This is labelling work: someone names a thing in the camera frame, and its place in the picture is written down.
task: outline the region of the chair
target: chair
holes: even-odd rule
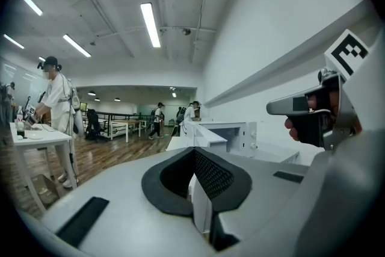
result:
[[[95,141],[98,141],[99,139],[107,140],[107,138],[101,136],[100,134],[100,132],[103,132],[104,129],[100,127],[99,118],[95,110],[87,111],[87,119],[88,119],[88,126],[87,126],[87,129],[85,130],[85,139],[95,140]]]

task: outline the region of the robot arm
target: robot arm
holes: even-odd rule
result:
[[[343,85],[365,62],[368,54],[369,48],[346,30],[325,53],[329,69],[323,68],[318,73],[319,86],[271,101],[266,106],[267,112],[288,116],[302,143],[333,149],[355,134],[357,114]],[[337,114],[330,106],[331,91],[339,93]],[[309,108],[310,97],[316,99],[315,109]]]

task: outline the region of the bottle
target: bottle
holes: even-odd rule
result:
[[[19,106],[16,114],[16,130],[18,135],[24,137],[23,111],[21,106]]]

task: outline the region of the ceiling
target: ceiling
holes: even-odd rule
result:
[[[38,61],[53,55],[61,63],[126,57],[164,58],[172,62],[204,63],[220,24],[227,0],[33,0],[43,11],[33,12],[23,0],[10,0],[5,11],[6,33],[25,47],[20,49],[4,38],[8,48]],[[149,39],[140,4],[153,4],[161,48]],[[184,28],[191,30],[185,36]],[[68,34],[91,54],[85,58],[70,46]]]
[[[114,98],[120,99],[129,98],[130,102],[135,99],[151,98],[155,100],[173,99],[172,93],[176,93],[178,99],[193,98],[196,93],[195,88],[176,88],[171,91],[169,87],[156,87],[156,86],[95,86],[95,87],[82,87],[77,88],[80,99],[94,99],[101,98],[102,100],[113,101]],[[94,91],[96,96],[89,96],[88,92]]]

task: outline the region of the fluorescent light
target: fluorescent light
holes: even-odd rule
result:
[[[25,75],[28,76],[28,77],[32,77],[32,78],[36,79],[36,77],[31,75],[31,74],[25,73]]]
[[[37,13],[37,15],[41,16],[43,14],[41,9],[39,9],[32,0],[24,0],[24,1],[26,2],[26,4],[28,4],[32,8],[32,10],[34,10]]]
[[[142,9],[144,21],[146,23],[146,27],[150,35],[152,46],[155,48],[160,48],[161,43],[159,42],[158,31],[156,30],[155,26],[152,4],[141,4],[140,8]]]
[[[22,46],[21,44],[18,44],[18,42],[16,42],[15,40],[11,39],[9,36],[7,36],[6,34],[4,34],[4,37],[11,41],[13,44],[17,45],[18,47],[20,47],[21,49],[24,49],[24,46]]]
[[[70,43],[74,48],[76,48],[79,52],[81,52],[86,57],[91,57],[91,55],[82,49],[74,40],[72,40],[67,34],[63,36],[63,39]]]
[[[9,67],[9,68],[12,69],[12,70],[16,70],[14,67],[11,67],[11,66],[7,65],[6,63],[4,63],[4,65],[5,65],[6,67]]]

